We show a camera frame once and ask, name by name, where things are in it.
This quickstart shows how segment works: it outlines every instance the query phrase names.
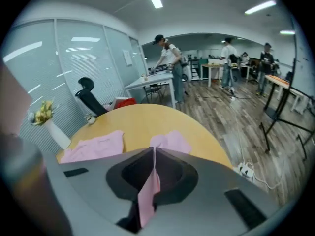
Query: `chair backrest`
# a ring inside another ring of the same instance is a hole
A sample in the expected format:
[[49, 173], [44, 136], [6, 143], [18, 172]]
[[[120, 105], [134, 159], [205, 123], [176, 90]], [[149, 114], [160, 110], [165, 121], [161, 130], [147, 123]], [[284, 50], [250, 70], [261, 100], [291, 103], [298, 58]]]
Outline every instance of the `chair backrest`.
[[97, 116], [101, 116], [102, 114], [108, 112], [88, 89], [78, 91], [75, 96], [78, 97]]

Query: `black metal stand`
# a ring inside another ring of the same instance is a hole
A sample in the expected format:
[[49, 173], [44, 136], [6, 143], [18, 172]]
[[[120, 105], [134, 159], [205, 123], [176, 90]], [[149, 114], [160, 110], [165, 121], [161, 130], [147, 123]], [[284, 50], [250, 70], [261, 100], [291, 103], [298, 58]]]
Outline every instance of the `black metal stand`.
[[272, 109], [272, 108], [269, 107], [269, 103], [270, 103], [270, 100], [271, 100], [272, 95], [273, 95], [273, 93], [274, 93], [275, 86], [276, 86], [276, 84], [273, 83], [273, 84], [272, 84], [271, 91], [270, 91], [270, 94], [269, 94], [269, 98], [268, 98], [267, 103], [266, 103], [266, 105], [265, 105], [265, 107], [264, 107], [265, 113], [266, 113], [273, 121], [272, 121], [272, 123], [271, 123], [271, 125], [269, 126], [269, 128], [268, 128], [267, 131], [265, 131], [265, 128], [264, 128], [262, 122], [260, 123], [260, 126], [259, 126], [259, 128], [262, 129], [263, 134], [264, 134], [264, 137], [265, 137], [265, 140], [266, 140], [267, 149], [265, 150], [265, 153], [268, 154], [269, 151], [270, 151], [270, 145], [269, 145], [269, 141], [268, 141], [268, 137], [267, 137], [268, 133], [270, 132], [270, 130], [272, 129], [272, 127], [275, 125], [275, 123], [276, 123], [277, 121], [282, 121], [282, 122], [284, 122], [284, 123], [287, 123], [287, 124], [289, 124], [289, 125], [292, 125], [292, 126], [294, 126], [294, 127], [300, 128], [300, 129], [302, 129], [302, 130], [305, 130], [305, 131], [311, 133], [304, 143], [302, 142], [302, 139], [301, 139], [300, 135], [298, 135], [297, 138], [296, 138], [297, 140], [300, 140], [300, 142], [301, 142], [301, 144], [302, 144], [303, 153], [304, 153], [304, 156], [305, 156], [305, 158], [303, 159], [303, 161], [305, 161], [305, 160], [307, 159], [307, 156], [306, 156], [306, 152], [305, 152], [304, 145], [305, 145], [305, 144], [310, 140], [310, 138], [313, 136], [313, 134], [315, 133], [315, 130], [311, 131], [311, 130], [309, 130], [309, 129], [306, 129], [306, 128], [304, 128], [304, 127], [301, 127], [301, 126], [299, 126], [299, 125], [296, 125], [295, 123], [292, 123], [292, 122], [290, 122], [290, 121], [287, 121], [287, 120], [284, 120], [284, 119], [279, 118], [279, 116], [280, 116], [282, 110], [284, 109], [284, 106], [285, 106], [285, 104], [286, 104], [286, 101], [287, 101], [287, 99], [288, 99], [288, 97], [289, 97], [289, 95], [290, 95], [290, 92], [289, 92], [288, 89], [285, 89], [285, 91], [283, 92], [283, 95], [282, 95], [282, 97], [281, 97], [280, 103], [279, 103], [279, 105], [277, 106], [277, 109], [274, 110], [274, 109]]

